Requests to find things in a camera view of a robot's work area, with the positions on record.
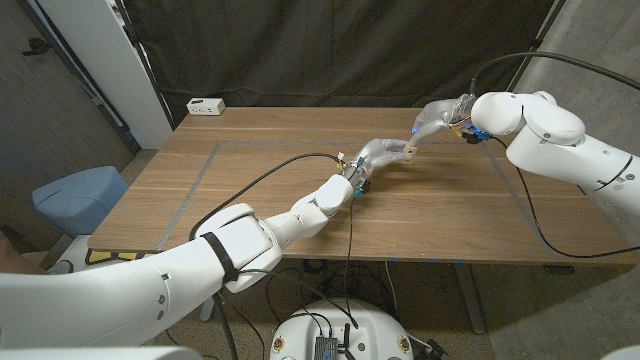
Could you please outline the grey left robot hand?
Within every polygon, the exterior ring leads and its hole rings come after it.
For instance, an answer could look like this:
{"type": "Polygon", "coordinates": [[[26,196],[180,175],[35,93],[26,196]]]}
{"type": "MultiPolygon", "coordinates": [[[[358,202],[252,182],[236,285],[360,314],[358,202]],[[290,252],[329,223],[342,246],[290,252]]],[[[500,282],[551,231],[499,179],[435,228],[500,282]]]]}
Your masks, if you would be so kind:
{"type": "Polygon", "coordinates": [[[372,139],[349,163],[344,177],[354,184],[357,180],[367,179],[376,169],[411,160],[414,154],[405,150],[406,145],[405,140],[372,139]]]}

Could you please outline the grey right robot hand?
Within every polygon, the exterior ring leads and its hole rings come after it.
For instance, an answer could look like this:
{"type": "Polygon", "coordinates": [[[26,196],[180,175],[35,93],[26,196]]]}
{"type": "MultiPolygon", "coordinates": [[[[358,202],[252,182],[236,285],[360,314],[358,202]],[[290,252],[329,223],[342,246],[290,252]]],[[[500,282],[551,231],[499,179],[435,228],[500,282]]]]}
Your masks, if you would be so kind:
{"type": "Polygon", "coordinates": [[[409,145],[416,146],[423,138],[470,119],[476,100],[475,95],[463,94],[456,99],[437,100],[425,105],[412,126],[409,145]]]}

